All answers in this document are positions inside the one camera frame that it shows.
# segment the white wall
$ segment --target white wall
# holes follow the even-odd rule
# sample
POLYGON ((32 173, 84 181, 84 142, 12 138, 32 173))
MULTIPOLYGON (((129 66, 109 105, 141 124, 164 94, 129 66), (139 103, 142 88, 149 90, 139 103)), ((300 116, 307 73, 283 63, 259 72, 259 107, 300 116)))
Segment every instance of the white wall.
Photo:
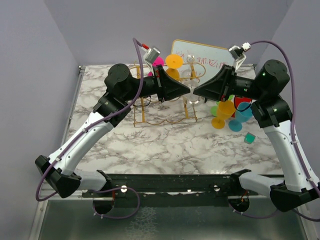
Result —
MULTIPOLYGON (((44 0, 82 65, 132 63, 132 37, 170 54, 175 39, 230 47, 271 39, 293 0, 44 0)), ((265 46, 248 62, 257 64, 265 46)))
POLYGON ((63 136, 78 76, 43 0, 0 7, 0 239, 29 237, 37 202, 38 155, 63 136))
MULTIPOLYGON (((320 1, 295 0, 272 40, 282 46, 292 64, 296 87, 296 131, 303 150, 320 176, 320 1)), ((268 46, 257 70, 267 60, 284 61, 278 50, 268 46)), ((291 86, 281 94, 291 104, 291 86)), ((320 200, 310 205, 312 215, 320 218, 320 200)), ((320 236, 320 223, 315 223, 320 236)))

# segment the white marble tabletop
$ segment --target white marble tabletop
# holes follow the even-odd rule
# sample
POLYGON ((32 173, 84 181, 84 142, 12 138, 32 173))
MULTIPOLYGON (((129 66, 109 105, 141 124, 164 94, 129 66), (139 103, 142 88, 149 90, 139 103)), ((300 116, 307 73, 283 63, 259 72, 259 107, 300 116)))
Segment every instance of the white marble tabletop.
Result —
MULTIPOLYGON (((109 68, 110 65, 86 67, 69 137, 83 124, 105 93, 104 79, 109 68)), ((243 66, 238 75, 253 79, 253 66, 243 66)), ((215 104, 208 101, 197 105, 198 121, 195 123, 156 126, 134 127, 132 110, 113 131, 95 144, 77 169, 103 170, 110 174, 231 174, 251 169, 259 174, 282 174, 271 142, 257 121, 252 118, 244 123, 240 132, 232 132, 228 121, 223 129, 215 129, 211 125, 213 116, 210 113, 215 104), (244 142, 248 132, 256 136, 252 144, 244 142)), ((169 114, 175 118, 179 116, 177 105, 183 106, 182 100, 151 103, 146 107, 146 117, 158 120, 169 114)))

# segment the green cube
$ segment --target green cube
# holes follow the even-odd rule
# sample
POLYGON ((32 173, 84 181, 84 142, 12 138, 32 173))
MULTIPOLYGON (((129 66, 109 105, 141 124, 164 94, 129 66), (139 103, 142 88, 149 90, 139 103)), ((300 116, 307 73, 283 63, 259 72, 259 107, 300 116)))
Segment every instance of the green cube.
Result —
POLYGON ((247 144, 252 144, 255 139, 256 139, 256 136, 253 135, 252 133, 248 132, 245 135, 244 142, 247 143, 247 144))

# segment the blue cup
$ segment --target blue cup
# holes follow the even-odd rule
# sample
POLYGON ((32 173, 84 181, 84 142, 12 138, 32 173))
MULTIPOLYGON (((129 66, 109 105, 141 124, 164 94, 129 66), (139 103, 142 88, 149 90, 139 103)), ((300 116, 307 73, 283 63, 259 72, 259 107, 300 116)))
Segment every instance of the blue cup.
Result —
POLYGON ((240 132, 242 129, 241 122, 238 122, 237 120, 234 120, 234 119, 229 122, 228 126, 230 130, 234 132, 240 132))
POLYGON ((247 108, 249 105, 251 105, 250 102, 241 102, 238 105, 237 110, 235 111, 235 119, 239 123, 245 123, 250 118, 252 118, 253 114, 252 114, 251 107, 249 107, 248 109, 246 109, 244 111, 241 111, 241 110, 247 108))

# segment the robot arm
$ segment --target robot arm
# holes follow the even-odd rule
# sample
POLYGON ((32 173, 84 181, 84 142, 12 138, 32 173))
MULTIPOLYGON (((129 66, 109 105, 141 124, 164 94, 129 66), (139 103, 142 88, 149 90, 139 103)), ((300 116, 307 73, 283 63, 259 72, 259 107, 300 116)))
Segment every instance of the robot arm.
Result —
MULTIPOLYGON (((233 47, 229 51, 236 61, 237 56, 242 61, 243 57, 240 56, 245 52, 243 46, 233 47)), ((261 176, 249 170, 233 174, 233 177, 236 178, 239 188, 271 198, 273 204, 282 212, 318 197, 302 164, 306 166, 316 185, 319 184, 319 178, 310 167, 297 136, 296 142, 291 136, 292 112, 280 97, 289 80, 287 67, 278 60, 268 60, 255 79, 239 77, 233 66, 224 65, 215 77, 193 91, 195 95, 214 101, 226 101, 230 95, 256 100, 251 105, 253 116, 275 149, 284 181, 261 176), (298 144, 302 162, 298 158, 294 143, 298 144)))
MULTIPOLYGON (((157 58, 160 52, 150 48, 144 55, 144 60, 150 63, 157 58)), ((190 89, 182 83, 169 77, 163 67, 158 65, 153 68, 154 76, 144 77, 140 97, 157 94, 162 102, 172 100, 181 95, 190 93, 190 89)), ((82 176, 74 171, 93 145, 106 133, 115 128, 130 112, 125 109, 127 101, 131 101, 140 85, 140 79, 131 75, 125 64, 116 64, 108 71, 104 83, 106 93, 93 107, 87 120, 79 130, 58 150, 48 157, 40 155, 35 164, 40 174, 45 175, 45 180, 62 197, 66 198, 76 190, 100 190, 107 182, 107 176, 101 172, 82 172, 82 176), (106 120, 106 117, 119 113, 106 120)))

